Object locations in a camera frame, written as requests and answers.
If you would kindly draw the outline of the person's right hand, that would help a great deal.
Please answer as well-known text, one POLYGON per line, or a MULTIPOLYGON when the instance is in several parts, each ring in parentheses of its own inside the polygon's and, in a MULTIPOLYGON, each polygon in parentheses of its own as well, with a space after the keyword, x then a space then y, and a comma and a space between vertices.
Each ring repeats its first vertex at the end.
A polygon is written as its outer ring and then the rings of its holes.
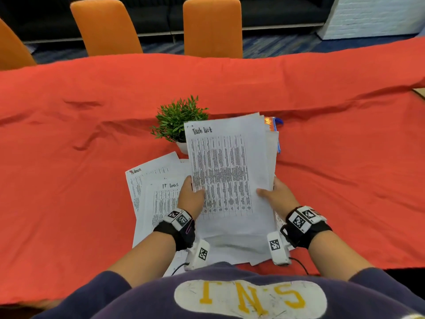
POLYGON ((278 192, 276 199, 266 201, 274 212, 285 221, 294 209, 301 207, 301 204, 295 198, 290 188, 277 177, 274 177, 272 190, 278 192))

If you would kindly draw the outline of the person's left hand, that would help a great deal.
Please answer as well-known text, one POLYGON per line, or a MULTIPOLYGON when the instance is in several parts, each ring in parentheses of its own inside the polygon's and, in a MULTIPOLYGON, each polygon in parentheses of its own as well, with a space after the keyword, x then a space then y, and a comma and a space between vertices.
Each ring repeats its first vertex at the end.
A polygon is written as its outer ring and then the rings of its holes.
POLYGON ((185 210, 194 220, 197 220, 203 210, 205 198, 193 198, 192 192, 192 177, 187 176, 180 189, 177 208, 185 210))

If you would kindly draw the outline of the stack of printed paper sheets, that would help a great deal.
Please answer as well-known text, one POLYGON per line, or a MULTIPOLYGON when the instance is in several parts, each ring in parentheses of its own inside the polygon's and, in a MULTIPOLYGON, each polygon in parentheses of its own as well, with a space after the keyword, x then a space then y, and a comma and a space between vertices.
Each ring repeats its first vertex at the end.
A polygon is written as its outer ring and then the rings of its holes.
POLYGON ((271 189, 267 135, 259 113, 184 123, 193 190, 205 190, 196 222, 202 238, 274 231, 274 212, 256 192, 271 189))

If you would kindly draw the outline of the person's right forearm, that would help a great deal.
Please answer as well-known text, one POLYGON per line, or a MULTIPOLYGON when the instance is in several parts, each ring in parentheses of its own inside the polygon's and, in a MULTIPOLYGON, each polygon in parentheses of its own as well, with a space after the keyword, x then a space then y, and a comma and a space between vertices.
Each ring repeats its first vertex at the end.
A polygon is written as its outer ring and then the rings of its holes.
POLYGON ((317 234, 308 252, 321 276, 329 279, 347 282, 362 270, 374 267, 330 230, 317 234))

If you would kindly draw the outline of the person's left forearm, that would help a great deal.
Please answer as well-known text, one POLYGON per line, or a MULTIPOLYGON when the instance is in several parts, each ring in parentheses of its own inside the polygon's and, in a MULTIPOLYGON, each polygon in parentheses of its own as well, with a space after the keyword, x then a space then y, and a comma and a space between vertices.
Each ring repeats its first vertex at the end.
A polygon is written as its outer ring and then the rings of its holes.
POLYGON ((132 287, 162 278, 173 261, 176 244, 173 236, 154 231, 124 257, 108 268, 132 287))

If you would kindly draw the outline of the printed sheet with table grid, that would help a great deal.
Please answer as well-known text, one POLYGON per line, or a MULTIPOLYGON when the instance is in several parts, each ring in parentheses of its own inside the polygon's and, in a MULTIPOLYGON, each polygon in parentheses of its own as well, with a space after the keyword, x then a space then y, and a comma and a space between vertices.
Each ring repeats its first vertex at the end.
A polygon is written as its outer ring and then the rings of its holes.
POLYGON ((190 174, 188 159, 180 159, 181 165, 162 177, 147 179, 142 185, 142 200, 138 218, 135 218, 135 230, 132 247, 139 244, 158 223, 177 207, 182 183, 190 174))

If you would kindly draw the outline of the black left wristband with markers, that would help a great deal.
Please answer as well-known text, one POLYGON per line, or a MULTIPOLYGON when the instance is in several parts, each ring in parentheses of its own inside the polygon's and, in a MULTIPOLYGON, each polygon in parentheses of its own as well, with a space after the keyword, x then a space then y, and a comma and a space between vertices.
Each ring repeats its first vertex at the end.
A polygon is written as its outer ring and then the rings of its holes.
POLYGON ((171 211, 153 231, 172 236, 176 252, 192 248, 195 242, 195 221, 184 209, 171 211))

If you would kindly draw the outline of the black wristband with markers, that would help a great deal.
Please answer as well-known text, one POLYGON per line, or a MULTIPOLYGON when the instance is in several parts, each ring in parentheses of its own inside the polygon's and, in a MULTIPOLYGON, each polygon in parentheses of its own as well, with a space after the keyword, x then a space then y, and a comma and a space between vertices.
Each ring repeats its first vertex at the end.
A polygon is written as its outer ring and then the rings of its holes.
POLYGON ((172 236, 176 252, 192 248, 195 242, 195 221, 184 209, 171 211, 153 231, 172 236))
POLYGON ((279 230, 292 247, 305 249, 319 233, 325 231, 332 231, 327 219, 309 206, 292 209, 279 230))

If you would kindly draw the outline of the black right wristband with markers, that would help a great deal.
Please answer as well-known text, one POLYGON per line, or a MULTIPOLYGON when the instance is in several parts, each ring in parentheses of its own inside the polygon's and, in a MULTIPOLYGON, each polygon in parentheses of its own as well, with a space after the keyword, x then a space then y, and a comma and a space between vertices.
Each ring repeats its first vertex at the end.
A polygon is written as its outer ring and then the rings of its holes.
POLYGON ((309 206, 292 209, 279 230, 292 247, 305 249, 319 233, 325 231, 332 231, 327 219, 309 206))

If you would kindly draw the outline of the printed sheet with slanted heading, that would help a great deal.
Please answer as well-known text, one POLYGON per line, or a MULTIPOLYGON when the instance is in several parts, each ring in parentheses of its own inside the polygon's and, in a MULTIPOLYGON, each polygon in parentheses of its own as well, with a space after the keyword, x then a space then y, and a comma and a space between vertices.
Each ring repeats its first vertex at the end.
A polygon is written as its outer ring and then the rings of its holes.
POLYGON ((175 166, 180 166, 181 162, 177 152, 173 151, 167 155, 163 155, 141 165, 131 168, 125 172, 127 185, 130 191, 130 197, 138 218, 139 207, 141 205, 142 185, 150 179, 157 178, 169 174, 175 166))

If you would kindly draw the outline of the loose white sheets under stack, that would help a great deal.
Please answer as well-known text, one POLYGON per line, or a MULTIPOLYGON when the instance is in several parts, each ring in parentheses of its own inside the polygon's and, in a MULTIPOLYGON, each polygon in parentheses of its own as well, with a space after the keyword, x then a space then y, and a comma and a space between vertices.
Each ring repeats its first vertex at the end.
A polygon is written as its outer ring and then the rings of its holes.
MULTIPOLYGON (((274 223, 274 231, 279 231, 284 224, 283 220, 277 214, 274 215, 274 223)), ((199 236, 196 237, 195 241, 198 240, 201 240, 199 236)), ((205 241, 210 244, 207 265, 227 262, 232 265, 249 263, 251 266, 255 266, 272 259, 267 236, 247 234, 219 235, 208 237, 205 241)), ((288 249, 291 251, 294 247, 289 244, 288 249)), ((167 277, 183 273, 185 271, 186 257, 186 250, 176 252, 172 263, 163 276, 167 277)))

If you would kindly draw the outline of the orange and blue folder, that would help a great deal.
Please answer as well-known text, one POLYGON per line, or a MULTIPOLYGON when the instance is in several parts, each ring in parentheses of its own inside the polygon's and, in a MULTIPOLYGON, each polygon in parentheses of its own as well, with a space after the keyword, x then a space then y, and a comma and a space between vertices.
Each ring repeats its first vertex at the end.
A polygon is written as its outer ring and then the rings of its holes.
POLYGON ((281 145, 279 140, 279 127, 283 126, 284 122, 281 118, 263 116, 266 126, 266 144, 271 150, 276 149, 277 154, 281 153, 281 145))

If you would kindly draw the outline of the green plant in white pot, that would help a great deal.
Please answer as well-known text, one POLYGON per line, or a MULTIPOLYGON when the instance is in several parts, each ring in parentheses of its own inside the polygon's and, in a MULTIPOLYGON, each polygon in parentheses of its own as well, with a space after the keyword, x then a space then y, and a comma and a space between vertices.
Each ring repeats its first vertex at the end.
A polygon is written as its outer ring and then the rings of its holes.
POLYGON ((176 143, 183 155, 188 155, 184 123, 208 120, 208 108, 198 107, 199 97, 190 95, 169 105, 162 105, 156 115, 156 124, 150 133, 157 139, 163 138, 176 143))

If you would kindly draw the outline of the red tablecloth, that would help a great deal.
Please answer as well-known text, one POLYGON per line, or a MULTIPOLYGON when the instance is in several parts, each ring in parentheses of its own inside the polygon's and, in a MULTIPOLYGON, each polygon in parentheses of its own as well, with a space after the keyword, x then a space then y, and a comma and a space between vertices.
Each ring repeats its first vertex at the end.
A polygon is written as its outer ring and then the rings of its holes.
POLYGON ((59 300, 131 249, 125 171, 188 95, 284 120, 276 174, 382 269, 425 268, 425 37, 258 59, 87 57, 0 72, 0 305, 59 300))

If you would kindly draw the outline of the navy sweater with white patch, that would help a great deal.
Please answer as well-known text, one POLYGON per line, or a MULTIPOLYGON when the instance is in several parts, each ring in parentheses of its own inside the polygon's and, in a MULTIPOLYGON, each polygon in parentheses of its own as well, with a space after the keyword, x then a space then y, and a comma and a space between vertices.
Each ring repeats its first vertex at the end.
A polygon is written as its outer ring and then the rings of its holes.
POLYGON ((216 263, 136 288, 105 271, 33 319, 425 319, 425 300, 377 268, 345 282, 216 263))

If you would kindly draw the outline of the orange chair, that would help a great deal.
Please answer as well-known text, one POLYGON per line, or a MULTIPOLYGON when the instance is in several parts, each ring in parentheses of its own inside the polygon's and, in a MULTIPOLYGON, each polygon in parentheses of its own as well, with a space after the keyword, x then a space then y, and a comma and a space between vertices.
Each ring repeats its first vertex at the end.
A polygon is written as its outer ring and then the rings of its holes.
POLYGON ((201 58, 243 58, 239 0, 186 0, 184 54, 201 58))
POLYGON ((24 43, 0 18, 0 71, 36 66, 24 43))
POLYGON ((135 27, 119 0, 79 0, 70 4, 88 56, 143 53, 135 27))

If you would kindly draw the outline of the black sofa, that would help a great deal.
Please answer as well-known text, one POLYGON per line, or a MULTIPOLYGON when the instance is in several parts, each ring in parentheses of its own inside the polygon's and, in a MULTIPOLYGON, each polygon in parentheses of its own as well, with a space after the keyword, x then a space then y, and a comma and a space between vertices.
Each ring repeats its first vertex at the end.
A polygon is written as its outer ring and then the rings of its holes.
MULTIPOLYGON (((79 39, 70 4, 78 0, 0 0, 2 19, 23 42, 79 39)), ((119 0, 138 35, 183 31, 186 0, 119 0)), ((324 24, 335 0, 239 0, 242 26, 269 27, 324 24)))

